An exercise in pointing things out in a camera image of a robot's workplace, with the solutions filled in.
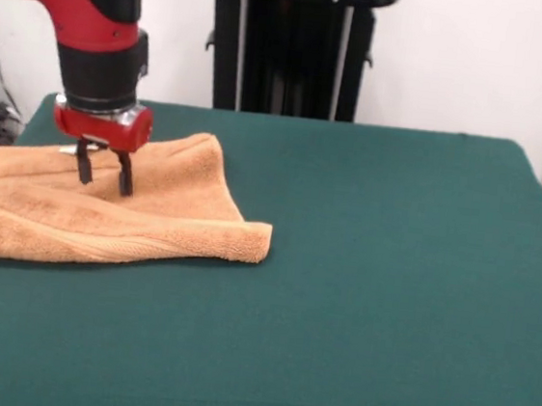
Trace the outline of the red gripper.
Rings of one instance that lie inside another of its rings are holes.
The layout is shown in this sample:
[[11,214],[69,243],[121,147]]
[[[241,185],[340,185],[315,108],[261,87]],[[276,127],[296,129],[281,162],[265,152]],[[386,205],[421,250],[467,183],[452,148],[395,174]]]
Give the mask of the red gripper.
[[79,139],[76,143],[76,158],[79,180],[89,184],[92,180],[92,166],[89,158],[90,141],[116,150],[120,161],[120,194],[130,197],[134,191],[132,162],[128,152],[137,151],[149,141],[153,128],[153,114],[144,105],[114,113],[92,113],[74,109],[66,97],[55,98],[54,117],[57,127],[66,135]]

